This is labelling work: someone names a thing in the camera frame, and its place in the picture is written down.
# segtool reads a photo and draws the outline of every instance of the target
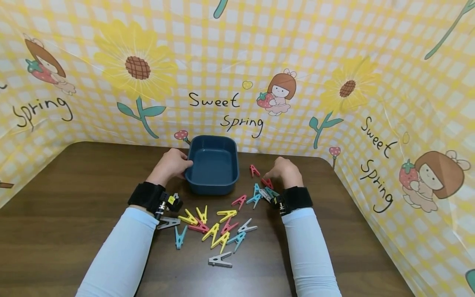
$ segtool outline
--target plastic clothespin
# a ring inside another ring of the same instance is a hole
[[[254,207],[252,208],[252,209],[254,209],[254,208],[256,208],[256,205],[257,205],[257,203],[259,202],[259,200],[261,200],[261,198],[262,198],[262,195],[258,193],[257,195],[255,195],[255,196],[252,197],[251,199],[247,200],[247,201],[246,201],[246,204],[249,204],[249,203],[251,203],[251,202],[254,202]]]
[[[272,189],[269,188],[269,187],[265,187],[264,190],[265,190],[271,197],[277,197],[277,196],[279,196],[279,193],[277,193],[276,191],[272,190]]]
[[[208,219],[207,219],[207,216],[208,216],[208,206],[207,206],[207,205],[205,206],[205,212],[204,212],[204,213],[201,213],[200,209],[197,207],[197,208],[196,208],[196,213],[198,214],[199,220],[202,221],[203,224],[206,224],[206,222],[208,221]]]
[[[246,232],[238,233],[235,237],[229,239],[228,242],[226,243],[226,244],[231,244],[233,242],[237,243],[236,247],[234,248],[234,253],[236,253],[237,249],[241,245],[241,242],[244,240],[244,237],[246,237],[246,234],[247,234]]]
[[[260,189],[259,194],[261,194],[262,198],[267,200],[267,202],[271,203],[272,196],[270,196],[269,193],[267,193],[264,189]]]
[[[206,238],[208,238],[211,234],[213,234],[213,241],[212,242],[214,242],[216,240],[216,234],[218,232],[219,232],[219,223],[216,223],[216,224],[214,224],[213,227],[211,227],[211,229],[209,229],[208,232],[206,232],[205,236],[203,236],[201,241],[205,241]]]
[[[244,202],[246,202],[246,198],[247,198],[247,195],[242,195],[241,197],[239,197],[239,198],[237,198],[236,200],[234,200],[233,203],[231,203],[231,206],[234,206],[234,205],[236,205],[236,204],[239,203],[239,209],[238,209],[238,211],[240,211],[242,205],[244,204]]]
[[[261,174],[259,173],[259,171],[257,171],[256,167],[253,164],[251,164],[249,168],[251,169],[251,177],[254,177],[254,174],[256,174],[257,176],[261,176]]]
[[[213,256],[208,259],[208,265],[232,268],[233,265],[231,263],[223,261],[224,258],[231,256],[231,254],[232,252],[226,252],[224,254]]]
[[[178,218],[180,220],[184,221],[185,223],[190,224],[190,225],[193,225],[193,226],[198,225],[198,220],[195,217],[193,217],[191,212],[186,208],[185,208],[185,212],[188,215],[188,217],[178,216]]]
[[[160,222],[162,222],[162,221],[165,222],[165,223],[161,224],[161,225],[158,225],[157,230],[162,230],[162,229],[165,229],[165,228],[177,226],[181,223],[180,219],[169,218],[169,217],[161,217]]]
[[[247,225],[251,222],[252,218],[248,219],[247,222],[244,223],[244,225],[242,225],[241,227],[239,227],[239,229],[237,230],[238,233],[242,233],[242,232],[250,232],[250,231],[253,231],[253,230],[256,230],[257,229],[257,226],[251,226],[251,227],[248,227]]]
[[[237,210],[231,210],[231,211],[218,211],[216,212],[216,214],[218,216],[224,216],[224,218],[220,219],[219,220],[219,223],[223,223],[224,221],[226,221],[227,219],[229,218],[232,218],[234,217],[235,215],[238,214],[238,211]]]
[[[185,228],[183,229],[183,232],[181,234],[178,234],[178,227],[175,226],[175,246],[177,247],[177,249],[181,249],[183,240],[185,239],[185,234],[186,234],[187,229],[188,229],[188,226],[185,226]]]
[[[257,193],[259,193],[259,190],[261,188],[259,187],[259,184],[258,183],[255,183],[254,184],[254,194],[252,194],[253,196],[255,196]]]
[[[224,233],[231,231],[234,227],[239,225],[239,222],[230,225],[229,224],[230,221],[231,221],[231,218],[228,219],[228,221],[226,222],[226,225],[224,225],[223,227],[223,230],[221,230],[221,235],[224,235]]]
[[[191,225],[190,225],[190,229],[191,229],[191,230],[194,230],[194,231],[201,232],[201,233],[206,233],[206,232],[209,231],[208,226],[206,226],[205,224],[203,224],[203,222],[200,221],[200,220],[198,220],[198,226],[191,226]]]
[[[269,187],[269,188],[271,188],[272,190],[274,189],[274,186],[272,185],[272,182],[271,182],[270,178],[268,178],[267,180],[261,178],[261,182],[262,182],[266,187]]]
[[[218,244],[222,244],[221,251],[220,251],[220,253],[222,254],[223,250],[224,250],[224,247],[226,246],[226,243],[228,242],[229,235],[230,235],[230,233],[226,232],[217,241],[211,243],[211,249],[214,249]]]

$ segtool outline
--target gingham pattern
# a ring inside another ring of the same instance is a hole
[[[1,146],[0,206],[37,174],[67,145],[77,141],[187,147],[174,138],[185,129],[190,139],[200,134],[233,138],[242,152],[322,157],[339,146],[336,172],[355,203],[416,296],[470,296],[464,274],[475,268],[474,170],[465,172],[464,186],[436,203],[437,212],[413,209],[402,199],[398,181],[401,164],[424,152],[455,150],[475,165],[475,11],[461,18],[444,44],[428,60],[429,52],[453,24],[465,0],[447,4],[408,0],[229,0],[219,19],[213,18],[218,1],[92,1],[2,0],[0,20]],[[175,53],[178,86],[172,96],[144,100],[144,107],[163,105],[158,117],[148,118],[160,138],[152,138],[142,123],[121,114],[116,102],[135,109],[135,98],[118,94],[94,61],[98,51],[96,21],[132,21],[154,30],[159,45]],[[77,93],[67,96],[26,72],[32,59],[22,33],[41,40],[64,68]],[[353,114],[338,114],[344,122],[325,129],[317,150],[312,116],[320,121],[319,94],[344,57],[369,55],[382,74],[370,103]],[[285,68],[297,73],[297,91],[288,113],[271,117],[256,105],[270,79]],[[253,82],[250,90],[243,81]],[[240,108],[190,106],[190,92],[199,100],[231,99],[239,92]],[[64,122],[67,110],[38,111],[34,131],[20,128],[12,112],[36,99],[66,100],[74,120]],[[259,127],[228,127],[223,117],[264,121]],[[371,116],[371,131],[388,144],[398,141],[390,158],[361,130]],[[402,143],[407,132],[408,144]],[[363,180],[361,165],[373,159],[393,203],[384,206],[377,186]]]

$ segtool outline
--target sunflower center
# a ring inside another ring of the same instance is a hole
[[[147,61],[136,56],[130,56],[125,60],[125,69],[135,79],[148,79],[150,76]]]
[[[340,97],[348,97],[356,88],[356,82],[354,80],[347,81],[340,89]]]

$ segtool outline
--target yellow clothespin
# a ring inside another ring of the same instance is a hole
[[[234,217],[235,215],[237,215],[237,214],[238,214],[238,211],[237,211],[237,210],[218,211],[216,214],[217,214],[218,216],[225,216],[224,218],[222,218],[222,219],[219,220],[220,223],[224,223],[224,221],[226,221],[227,219],[232,218],[232,217]]]
[[[185,208],[185,212],[186,214],[188,215],[188,217],[183,217],[183,216],[178,216],[178,218],[180,220],[182,220],[183,222],[185,223],[188,223],[190,225],[193,225],[193,226],[196,226],[198,225],[198,221],[196,220],[195,217],[193,217],[193,215],[190,213],[190,211],[188,209]]]
[[[213,241],[211,242],[211,244],[213,244],[214,240],[216,239],[216,234],[218,232],[219,232],[219,223],[216,223],[216,224],[214,224],[213,227],[211,227],[211,229],[209,229],[209,231],[205,234],[205,236],[203,236],[201,241],[205,241],[206,238],[208,238],[211,234],[213,234]]]
[[[214,241],[211,244],[211,249],[214,249],[218,244],[222,244],[223,246],[221,247],[221,252],[219,252],[220,254],[222,254],[224,247],[226,246],[226,243],[228,242],[228,239],[229,239],[229,231],[224,233],[224,235],[221,236],[217,241]]]
[[[208,213],[208,206],[206,205],[205,206],[205,212],[204,213],[201,213],[200,209],[197,207],[196,208],[196,213],[198,214],[198,218],[199,220],[206,225],[206,221],[208,220],[207,219],[207,213]]]

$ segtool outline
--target left hand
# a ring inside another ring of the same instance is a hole
[[[163,154],[145,181],[166,187],[168,181],[174,176],[184,179],[183,172],[192,165],[193,161],[187,160],[187,156],[182,151],[171,148]]]

